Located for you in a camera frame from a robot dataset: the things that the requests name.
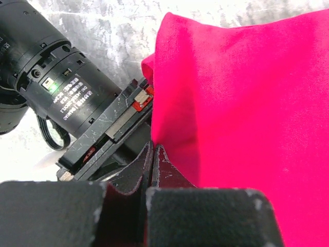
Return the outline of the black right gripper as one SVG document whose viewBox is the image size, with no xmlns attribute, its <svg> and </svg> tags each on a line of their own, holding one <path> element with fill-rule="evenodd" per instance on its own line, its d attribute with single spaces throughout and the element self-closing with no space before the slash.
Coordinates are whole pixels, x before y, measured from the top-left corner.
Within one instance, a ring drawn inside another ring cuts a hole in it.
<svg viewBox="0 0 329 247">
<path fill-rule="evenodd" d="M 150 141 L 154 89 L 146 79 L 121 90 L 69 45 L 28 51 L 15 89 L 41 119 L 75 137 L 57 160 L 59 181 L 101 181 L 130 164 Z"/>
</svg>

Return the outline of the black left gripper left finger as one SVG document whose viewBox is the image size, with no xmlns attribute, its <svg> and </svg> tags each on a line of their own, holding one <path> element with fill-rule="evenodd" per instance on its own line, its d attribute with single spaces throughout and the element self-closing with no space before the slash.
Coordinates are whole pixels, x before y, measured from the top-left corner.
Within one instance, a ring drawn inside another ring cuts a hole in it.
<svg viewBox="0 0 329 247">
<path fill-rule="evenodd" d="M 147 143 L 108 182 L 1 183 L 1 246 L 143 246 Z"/>
</svg>

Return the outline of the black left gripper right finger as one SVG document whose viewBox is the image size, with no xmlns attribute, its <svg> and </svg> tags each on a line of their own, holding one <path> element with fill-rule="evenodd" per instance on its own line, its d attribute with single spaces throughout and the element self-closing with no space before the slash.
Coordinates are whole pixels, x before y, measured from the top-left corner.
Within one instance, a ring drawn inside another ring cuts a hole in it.
<svg viewBox="0 0 329 247">
<path fill-rule="evenodd" d="M 273 207 L 249 188 L 196 188 L 170 162 L 154 155 L 146 191 L 147 246 L 283 246 Z"/>
</svg>

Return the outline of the crimson red t shirt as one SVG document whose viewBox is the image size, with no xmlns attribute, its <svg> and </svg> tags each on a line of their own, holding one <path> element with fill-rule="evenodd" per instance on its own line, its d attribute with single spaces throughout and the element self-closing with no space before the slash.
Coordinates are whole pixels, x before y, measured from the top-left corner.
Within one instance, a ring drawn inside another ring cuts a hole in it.
<svg viewBox="0 0 329 247">
<path fill-rule="evenodd" d="M 151 136 L 197 187 L 254 188 L 286 246 L 328 246 L 328 10 L 222 28 L 167 13 Z"/>
</svg>

